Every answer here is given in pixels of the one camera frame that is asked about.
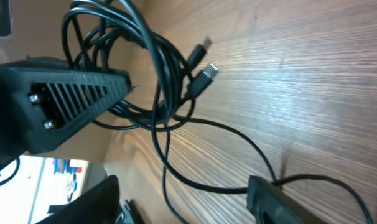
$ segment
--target wooden tabletop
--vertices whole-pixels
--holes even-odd
[[[193,117],[247,134],[277,177],[311,173],[346,182],[377,222],[377,0],[157,0],[144,15],[185,56],[206,36],[214,41],[198,68],[215,62],[220,74]],[[128,100],[150,108],[156,74],[147,51],[134,51],[129,72],[137,88]],[[158,136],[163,146],[165,133]],[[249,175],[270,179],[246,142],[201,124],[172,132],[169,158],[204,184],[244,187]],[[114,132],[105,164],[119,177],[121,200],[135,199],[148,223],[178,223],[162,198],[150,132]],[[170,174],[167,190],[190,223],[254,223],[245,195],[201,192]],[[302,181],[284,191],[330,223],[365,222],[351,195],[335,185]]]

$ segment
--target wooden table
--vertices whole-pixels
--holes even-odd
[[[199,68],[215,62],[220,74],[194,117],[247,134],[278,177],[324,174],[348,183],[377,221],[377,0],[158,0],[144,15],[185,56],[206,36],[214,41]],[[150,108],[156,75],[147,51],[134,51],[129,72],[138,87],[128,100]],[[159,138],[163,145],[165,134]],[[199,124],[172,133],[170,163],[211,185],[269,179],[242,139]],[[136,199],[147,222],[178,223],[162,199],[162,165],[148,131],[113,133],[105,164],[119,177],[121,200]],[[170,174],[167,188],[191,223],[254,223],[245,195],[201,192]],[[330,223],[365,222],[340,187],[303,181],[284,191]]]

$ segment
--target metal connector tip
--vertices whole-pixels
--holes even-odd
[[[212,45],[212,40],[207,37],[203,42],[202,42],[202,46],[205,50],[208,50]]]
[[[209,78],[214,78],[219,73],[219,68],[214,63],[209,63],[203,70],[203,73]]]

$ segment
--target cable bundle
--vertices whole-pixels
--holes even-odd
[[[194,182],[179,172],[177,172],[167,161],[170,132],[186,122],[201,123],[216,126],[232,133],[237,134],[247,141],[261,156],[272,178],[272,184],[275,186],[287,184],[295,180],[324,180],[337,184],[348,190],[359,203],[368,223],[372,223],[371,215],[360,196],[347,184],[322,175],[301,174],[294,175],[285,179],[277,180],[274,171],[260,148],[249,137],[224,124],[204,119],[191,118],[194,108],[195,99],[206,87],[211,84],[213,77],[217,74],[217,68],[210,64],[207,68],[200,71],[197,76],[191,74],[192,70],[200,63],[207,52],[210,41],[206,40],[204,44],[198,45],[190,57],[186,60],[173,44],[160,35],[152,32],[146,24],[143,16],[130,0],[119,0],[127,9],[128,13],[120,11],[110,4],[112,0],[106,2],[98,2],[95,0],[77,0],[71,3],[71,8],[65,15],[62,24],[62,43],[68,65],[72,70],[88,70],[91,72],[113,72],[108,67],[108,58],[110,50],[115,41],[122,37],[127,41],[132,41],[147,49],[151,55],[156,73],[157,88],[154,94],[154,101],[151,110],[145,110],[135,106],[125,100],[121,100],[109,109],[114,115],[129,120],[132,125],[129,126],[112,126],[94,121],[95,124],[113,130],[129,130],[134,128],[144,128],[152,134],[152,140],[155,150],[164,164],[162,189],[165,201],[172,213],[183,223],[187,223],[171,206],[166,193],[166,170],[168,170],[176,179],[199,190],[214,192],[219,194],[245,194],[248,192],[247,187],[223,188]],[[98,27],[90,31],[83,38],[78,24],[77,17],[81,14],[90,14],[100,18]],[[67,29],[72,22],[80,44],[81,52],[72,58],[67,39]],[[92,55],[88,55],[88,51],[93,49]],[[100,53],[101,67],[97,66],[97,58]],[[190,84],[187,86],[185,94],[183,94],[183,80],[188,78]],[[164,100],[160,101],[160,94],[163,94]],[[190,109],[185,116],[176,115],[176,111],[186,102],[190,102]],[[168,126],[170,119],[177,121],[176,124]],[[166,132],[165,153],[162,152],[157,139],[158,132]]]

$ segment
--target black wire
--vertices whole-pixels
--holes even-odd
[[[281,185],[288,184],[297,180],[324,180],[324,181],[343,187],[355,198],[355,200],[357,201],[357,204],[360,206],[361,211],[364,214],[364,217],[366,218],[367,223],[368,224],[373,223],[371,214],[368,211],[367,206],[365,205],[363,199],[361,199],[360,195],[358,195],[358,193],[353,188],[351,188],[348,184],[340,180],[334,179],[329,176],[324,176],[324,175],[297,174],[297,175],[292,175],[290,177],[286,177],[286,178],[274,181],[272,184],[274,186],[281,186]]]
[[[16,159],[16,168],[14,169],[14,172],[12,173],[12,175],[10,175],[10,177],[0,181],[0,186],[6,184],[7,182],[9,182],[11,179],[13,179],[13,177],[17,174],[17,172],[19,171],[19,168],[20,168],[20,158],[17,158]]]
[[[109,112],[120,118],[127,119],[132,123],[132,125],[112,126],[109,124],[103,124],[99,121],[94,121],[94,123],[98,126],[101,126],[102,128],[113,130],[144,128],[151,131],[154,147],[164,165],[162,177],[164,198],[172,213],[180,221],[185,223],[185,220],[174,210],[169,202],[169,199],[167,198],[165,186],[167,170],[179,181],[199,190],[221,194],[245,194],[248,192],[247,187],[221,188],[199,184],[181,175],[168,163],[167,155],[170,144],[170,132],[183,126],[186,122],[216,126],[227,131],[231,131],[232,133],[235,133],[238,136],[242,137],[261,156],[270,172],[274,185],[281,185],[299,179],[321,178],[321,176],[317,175],[297,175],[282,180],[276,180],[275,173],[268,159],[260,150],[260,148],[252,140],[250,140],[249,137],[224,124],[216,123],[214,121],[207,121],[204,119],[191,118],[195,109],[195,99],[184,96],[182,97],[183,80],[186,77],[189,79],[189,81],[193,80],[191,71],[197,65],[190,65],[189,68],[187,61],[183,58],[182,54],[177,50],[177,48],[173,46],[173,44],[149,29],[144,18],[141,16],[138,9],[130,0],[119,0],[119,2],[121,2],[121,4],[126,8],[130,15],[119,9],[109,6],[111,2],[112,0],[106,0],[105,3],[95,0],[76,0],[71,3],[71,8],[64,17],[62,24],[62,42],[65,56],[67,58],[70,69],[85,69],[94,72],[101,70],[101,72],[106,73],[109,71],[109,53],[116,39],[122,37],[127,41],[137,43],[138,45],[149,51],[158,80],[151,110],[140,108],[127,102],[126,100],[120,100],[112,108],[109,109]],[[85,38],[83,38],[81,34],[77,21],[77,16],[80,14],[90,14],[93,16],[98,16],[100,18],[100,26],[91,30]],[[67,29],[70,22],[73,23],[75,32],[77,33],[77,39],[81,47],[81,52],[77,54],[75,59],[72,58],[67,39]],[[88,51],[92,48],[93,53],[90,58]],[[98,68],[97,66],[98,52],[100,52],[101,56],[101,68]],[[161,93],[164,96],[164,100],[162,101],[160,100]],[[188,101],[190,102],[190,109],[186,116],[176,115],[176,111]],[[177,123],[172,126],[166,125],[171,118],[176,120]],[[157,139],[157,132],[163,131],[167,132],[167,145],[165,147],[165,154],[162,153]],[[330,177],[323,178],[324,179],[320,180],[326,180],[347,189],[356,198],[363,213],[365,214],[367,221],[370,223],[371,220],[372,223],[371,215],[365,207],[364,202],[352,188],[350,188],[343,182],[340,182],[339,180],[335,180]]]

